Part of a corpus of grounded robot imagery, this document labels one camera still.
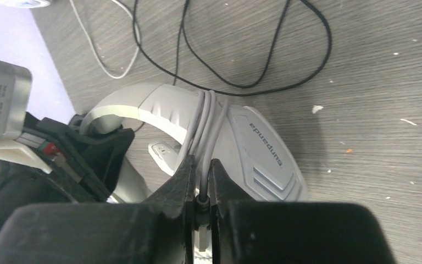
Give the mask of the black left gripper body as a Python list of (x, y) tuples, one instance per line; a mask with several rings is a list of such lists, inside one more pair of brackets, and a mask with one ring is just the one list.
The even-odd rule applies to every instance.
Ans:
[(105, 135), (82, 135), (80, 125), (27, 114), (17, 139), (0, 140), (0, 229), (19, 207), (110, 197), (135, 133), (118, 125)]

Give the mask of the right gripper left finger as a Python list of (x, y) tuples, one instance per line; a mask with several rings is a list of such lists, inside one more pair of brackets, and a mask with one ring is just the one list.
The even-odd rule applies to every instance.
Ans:
[(40, 173), (0, 167), (0, 263), (192, 263), (195, 162), (140, 203), (79, 202)]

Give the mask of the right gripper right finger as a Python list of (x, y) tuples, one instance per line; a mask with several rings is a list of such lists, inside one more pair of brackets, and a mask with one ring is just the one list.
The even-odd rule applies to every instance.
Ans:
[(209, 187), (214, 263), (395, 263), (377, 219), (362, 205), (257, 201), (218, 159)]

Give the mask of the large white grey headphones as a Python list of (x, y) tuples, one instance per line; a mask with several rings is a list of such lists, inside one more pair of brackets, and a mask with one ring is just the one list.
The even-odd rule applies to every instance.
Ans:
[(208, 187), (210, 163), (218, 159), (230, 178), (259, 201), (309, 198), (304, 177), (280, 135), (255, 108), (219, 102), (214, 92), (192, 92), (161, 83), (120, 89), (83, 118), (80, 133), (107, 134), (126, 118), (150, 124), (180, 147), (152, 142), (148, 151), (173, 175), (186, 155), (197, 162), (197, 190)]

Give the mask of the small white headphones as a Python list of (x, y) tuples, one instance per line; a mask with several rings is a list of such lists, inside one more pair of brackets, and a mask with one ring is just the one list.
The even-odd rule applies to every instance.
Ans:
[(49, 6), (52, 0), (0, 0), (0, 4), (13, 8), (43, 8)]

